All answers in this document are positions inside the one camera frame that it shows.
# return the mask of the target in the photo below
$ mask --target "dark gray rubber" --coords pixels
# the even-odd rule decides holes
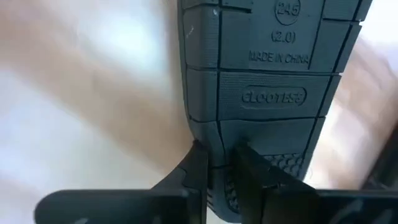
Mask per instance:
[[[208,206],[240,222],[240,141],[303,179],[371,0],[178,0],[185,109],[210,149]]]

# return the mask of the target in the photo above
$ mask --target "blurry background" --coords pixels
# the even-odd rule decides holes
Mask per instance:
[[[374,0],[363,23],[314,187],[360,187],[397,121],[397,7]],[[191,142],[176,0],[0,0],[0,223],[33,223],[56,190],[150,188]]]

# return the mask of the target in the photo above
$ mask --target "circle emblem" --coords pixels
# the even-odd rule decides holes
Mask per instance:
[[[282,25],[292,25],[299,18],[300,8],[300,0],[278,0],[275,5],[276,19]]]

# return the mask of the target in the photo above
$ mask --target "oval logo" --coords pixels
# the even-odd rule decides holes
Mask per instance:
[[[292,25],[299,18],[300,8],[300,0],[278,0],[275,5],[276,19],[282,25]]]
[[[307,92],[301,87],[248,86],[243,90],[244,108],[280,109],[300,106]]]

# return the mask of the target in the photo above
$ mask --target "textured tread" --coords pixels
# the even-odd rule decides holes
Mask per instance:
[[[229,155],[246,141],[303,179],[371,0],[178,0],[185,110],[210,149],[208,206],[240,222]]]

